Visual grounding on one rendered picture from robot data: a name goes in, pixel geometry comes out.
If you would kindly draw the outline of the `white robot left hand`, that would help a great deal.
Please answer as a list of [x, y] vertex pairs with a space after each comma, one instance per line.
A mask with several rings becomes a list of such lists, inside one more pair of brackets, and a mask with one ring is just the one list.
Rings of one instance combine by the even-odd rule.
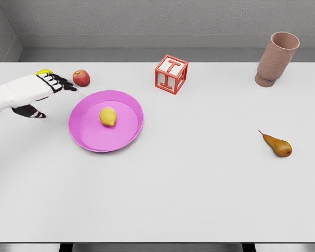
[[75, 85], [67, 79], [53, 74], [42, 73], [28, 75], [11, 81], [7, 84], [12, 92], [10, 107], [12, 111], [27, 118], [46, 118], [47, 116], [31, 104], [40, 101], [60, 91], [77, 91]]

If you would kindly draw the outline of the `yellow lemon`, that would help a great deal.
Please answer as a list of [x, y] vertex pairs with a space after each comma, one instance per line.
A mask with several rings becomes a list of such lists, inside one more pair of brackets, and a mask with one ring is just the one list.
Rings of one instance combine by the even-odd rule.
[[117, 121], [117, 113], [111, 107], [104, 107], [99, 114], [100, 122], [108, 127], [113, 127]]

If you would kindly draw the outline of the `pink round plate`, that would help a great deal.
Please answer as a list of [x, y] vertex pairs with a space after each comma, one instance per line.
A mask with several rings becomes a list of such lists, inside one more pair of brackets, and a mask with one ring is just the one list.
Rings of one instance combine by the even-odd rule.
[[[99, 119], [103, 108], [117, 114], [115, 125], [107, 127]], [[73, 140], [94, 152], [118, 150], [132, 142], [143, 126], [143, 110], [139, 102], [121, 91], [106, 90], [83, 98], [71, 112], [68, 127]]]

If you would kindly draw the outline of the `red apple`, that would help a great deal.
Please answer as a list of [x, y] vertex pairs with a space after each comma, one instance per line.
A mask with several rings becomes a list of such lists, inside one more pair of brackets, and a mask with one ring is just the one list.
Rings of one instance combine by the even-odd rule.
[[90, 75], [86, 70], [79, 69], [72, 74], [72, 80], [79, 87], [86, 87], [90, 84]]

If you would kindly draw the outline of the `red white letter block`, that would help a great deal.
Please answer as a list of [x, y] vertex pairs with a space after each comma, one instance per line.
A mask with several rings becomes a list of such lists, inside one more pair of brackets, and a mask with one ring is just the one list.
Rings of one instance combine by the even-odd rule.
[[176, 95], [187, 78], [188, 62], [165, 55], [154, 70], [154, 84], [166, 92]]

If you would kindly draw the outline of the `brown-pink textured cup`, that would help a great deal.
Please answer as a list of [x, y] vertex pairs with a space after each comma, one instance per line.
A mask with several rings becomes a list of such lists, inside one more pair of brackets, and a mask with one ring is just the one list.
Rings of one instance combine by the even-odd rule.
[[288, 32], [272, 34], [260, 59], [255, 82], [261, 87], [271, 87], [281, 77], [300, 46], [300, 40]]

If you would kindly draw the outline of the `brown pear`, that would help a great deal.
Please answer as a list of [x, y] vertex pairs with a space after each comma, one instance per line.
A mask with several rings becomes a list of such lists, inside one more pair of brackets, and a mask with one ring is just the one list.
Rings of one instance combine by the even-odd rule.
[[260, 130], [259, 132], [262, 135], [265, 142], [271, 147], [275, 155], [284, 158], [292, 154], [292, 146], [289, 142], [264, 134]]

